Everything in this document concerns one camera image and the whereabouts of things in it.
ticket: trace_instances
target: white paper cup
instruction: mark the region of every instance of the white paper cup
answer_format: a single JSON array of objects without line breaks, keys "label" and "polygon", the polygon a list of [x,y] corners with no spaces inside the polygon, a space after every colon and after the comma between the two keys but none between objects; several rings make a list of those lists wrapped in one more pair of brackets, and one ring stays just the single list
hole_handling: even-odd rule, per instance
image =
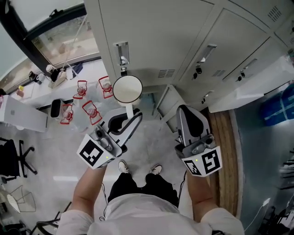
[{"label": "white paper cup", "polygon": [[132,75],[122,76],[113,85],[113,96],[127,111],[128,119],[134,116],[133,105],[140,102],[143,86],[141,81]]}]

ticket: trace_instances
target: sneaker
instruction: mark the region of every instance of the sneaker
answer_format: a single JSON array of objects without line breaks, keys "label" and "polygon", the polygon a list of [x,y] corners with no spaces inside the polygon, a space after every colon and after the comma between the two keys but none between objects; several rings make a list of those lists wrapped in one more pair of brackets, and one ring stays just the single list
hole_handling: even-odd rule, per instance
[{"label": "sneaker", "polygon": [[160,174],[162,170],[162,166],[160,164],[156,164],[152,169],[150,170],[151,174]]},{"label": "sneaker", "polygon": [[129,167],[128,167],[127,163],[125,163],[124,160],[119,161],[119,171],[121,173],[130,173]]}]

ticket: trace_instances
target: white desk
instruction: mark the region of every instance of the white desk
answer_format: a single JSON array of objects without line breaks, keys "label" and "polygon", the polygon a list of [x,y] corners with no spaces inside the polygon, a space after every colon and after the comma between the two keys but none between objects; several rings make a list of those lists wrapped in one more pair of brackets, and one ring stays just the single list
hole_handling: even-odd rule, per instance
[{"label": "white desk", "polygon": [[25,86],[23,98],[19,97],[16,92],[11,96],[34,108],[39,108],[50,105],[55,99],[64,101],[72,99],[77,93],[78,80],[88,81],[87,86],[89,87],[96,84],[99,78],[107,76],[102,60],[84,63],[83,69],[72,80],[70,80],[73,77],[72,69],[67,68],[66,73],[68,79],[54,89],[48,87],[49,80],[45,79],[41,85],[33,82]]}]

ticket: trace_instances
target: gray floor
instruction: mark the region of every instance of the gray floor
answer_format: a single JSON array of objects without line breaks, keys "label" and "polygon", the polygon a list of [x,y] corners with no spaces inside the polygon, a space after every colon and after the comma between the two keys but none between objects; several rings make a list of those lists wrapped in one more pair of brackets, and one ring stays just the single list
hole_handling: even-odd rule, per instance
[{"label": "gray floor", "polygon": [[272,127],[264,126],[259,118],[260,104],[266,99],[258,99],[235,110],[242,144],[243,155],[243,203],[241,222],[246,228],[267,198],[269,207],[260,210],[255,221],[246,231],[252,235],[259,228],[267,208],[271,205],[280,212],[294,190],[281,190],[279,167],[291,157],[294,147],[294,120],[288,120]]},{"label": "gray floor", "polygon": [[[145,184],[144,177],[153,165],[162,164],[162,176],[179,192],[186,169],[175,154],[176,142],[173,135],[166,123],[153,119],[150,111],[152,106],[148,107],[148,102],[142,102],[141,105],[144,106],[143,121],[127,142],[128,151],[120,159],[128,163],[138,186]],[[71,131],[68,126],[60,125],[53,119],[49,119],[46,133],[19,131],[4,124],[0,124],[0,133],[4,138],[24,140],[25,149],[31,145],[35,147],[35,152],[28,155],[27,161],[37,169],[38,174],[28,172],[28,178],[20,177],[5,185],[8,192],[23,185],[33,193],[36,201],[36,212],[14,213],[16,219],[22,219],[30,228],[33,228],[37,221],[53,219],[57,211],[63,210],[71,201],[77,180],[87,168],[76,154],[84,135]],[[104,178],[107,196],[118,176],[116,160],[108,165]],[[105,199],[101,191],[95,205],[96,219],[102,216],[104,207]],[[179,209],[182,214],[192,218],[192,204],[186,184]]]}]

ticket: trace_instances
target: black chair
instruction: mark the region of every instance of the black chair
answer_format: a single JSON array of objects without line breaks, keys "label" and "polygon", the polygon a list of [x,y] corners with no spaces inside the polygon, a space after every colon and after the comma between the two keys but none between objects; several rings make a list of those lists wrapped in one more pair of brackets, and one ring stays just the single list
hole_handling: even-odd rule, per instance
[{"label": "black chair", "polygon": [[9,178],[1,177],[2,182],[6,184],[8,181],[16,179],[20,176],[18,161],[21,164],[23,176],[27,178],[24,172],[24,166],[26,166],[31,172],[37,174],[38,172],[34,170],[26,161],[25,158],[30,151],[34,151],[34,147],[29,147],[24,153],[22,150],[23,141],[19,141],[19,155],[17,155],[17,149],[14,145],[13,140],[6,140],[0,137],[1,141],[5,141],[4,145],[0,145],[0,174],[4,176],[12,176]]}]

